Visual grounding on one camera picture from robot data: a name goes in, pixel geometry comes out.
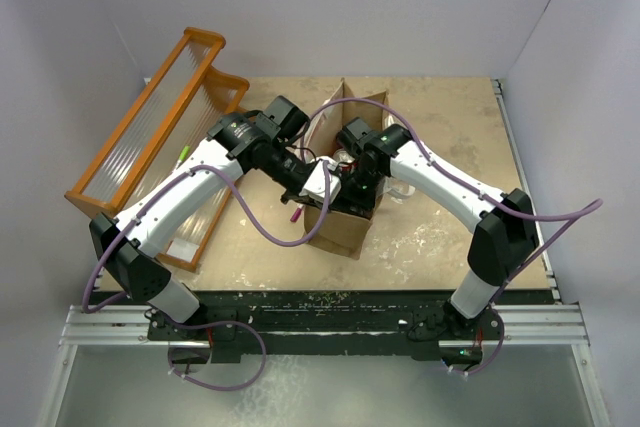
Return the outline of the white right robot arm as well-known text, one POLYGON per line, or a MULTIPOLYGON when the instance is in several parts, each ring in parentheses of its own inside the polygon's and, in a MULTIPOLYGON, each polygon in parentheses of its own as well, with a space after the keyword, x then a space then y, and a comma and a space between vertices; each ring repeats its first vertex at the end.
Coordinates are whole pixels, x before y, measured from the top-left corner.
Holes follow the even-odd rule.
POLYGON ((368 212, 375 204, 372 189, 393 178, 430 197, 472 234, 469 272, 443 307, 446 330, 469 337, 498 290, 539 246, 534 221, 523 217, 533 214, 530 197, 518 188, 506 194, 439 160, 398 124, 376 131, 355 118, 336 142, 355 161, 342 175, 336 207, 368 212))

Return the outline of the brown canvas tote bag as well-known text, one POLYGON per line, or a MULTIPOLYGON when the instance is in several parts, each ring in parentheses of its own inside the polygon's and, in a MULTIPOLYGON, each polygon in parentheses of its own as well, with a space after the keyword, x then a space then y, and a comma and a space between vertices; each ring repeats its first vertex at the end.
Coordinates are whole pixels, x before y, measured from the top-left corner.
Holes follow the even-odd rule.
MULTIPOLYGON (((307 162, 320 156, 333 158, 336 150, 344 149, 337 143, 336 136, 342 127, 355 118, 362 119, 377 131, 397 122, 390 113, 374 105, 376 102, 384 105, 388 103, 386 91, 366 96, 362 102, 356 102, 354 98, 351 88, 342 81, 330 97, 332 101, 340 102, 323 110, 312 120, 309 130, 299 142, 305 148, 303 154, 307 162)), ((366 235, 373 225, 373 217, 374 214, 366 219, 336 212, 331 206, 321 228, 309 244, 326 252, 357 260, 366 235)))

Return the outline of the purple soda can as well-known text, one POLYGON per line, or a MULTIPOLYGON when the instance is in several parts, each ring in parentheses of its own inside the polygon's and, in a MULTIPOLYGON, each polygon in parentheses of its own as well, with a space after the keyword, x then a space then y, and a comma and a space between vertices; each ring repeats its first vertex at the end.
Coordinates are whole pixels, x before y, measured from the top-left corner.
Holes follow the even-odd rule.
POLYGON ((333 154, 333 159, 336 162, 343 163, 351 163, 354 160, 354 158, 345 149, 336 150, 333 154))

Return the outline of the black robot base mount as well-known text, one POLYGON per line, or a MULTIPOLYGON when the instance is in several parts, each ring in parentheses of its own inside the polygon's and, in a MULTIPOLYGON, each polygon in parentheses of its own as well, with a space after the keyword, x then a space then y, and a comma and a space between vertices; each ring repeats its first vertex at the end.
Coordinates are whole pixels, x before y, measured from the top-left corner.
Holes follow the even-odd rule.
POLYGON ((203 308, 185 326, 143 306, 147 338, 212 348, 215 363, 244 355, 409 357, 462 365, 507 336, 518 314, 552 304, 543 290, 509 292, 505 303, 460 320, 446 291, 201 291, 203 308))

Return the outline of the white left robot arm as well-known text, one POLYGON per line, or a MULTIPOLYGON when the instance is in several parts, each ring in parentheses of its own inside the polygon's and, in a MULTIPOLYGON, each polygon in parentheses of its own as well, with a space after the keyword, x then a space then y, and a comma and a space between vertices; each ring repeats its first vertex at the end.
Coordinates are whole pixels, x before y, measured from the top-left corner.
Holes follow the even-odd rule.
POLYGON ((247 172, 264 172, 286 198, 316 201, 326 213, 334 195, 328 161, 305 163, 289 151, 309 127, 309 117, 283 96, 264 110, 225 114, 187 160, 138 204, 110 218, 97 215, 90 233, 123 296, 166 314, 184 339, 202 334, 200 301, 156 259, 178 227, 224 188, 235 191, 247 172))

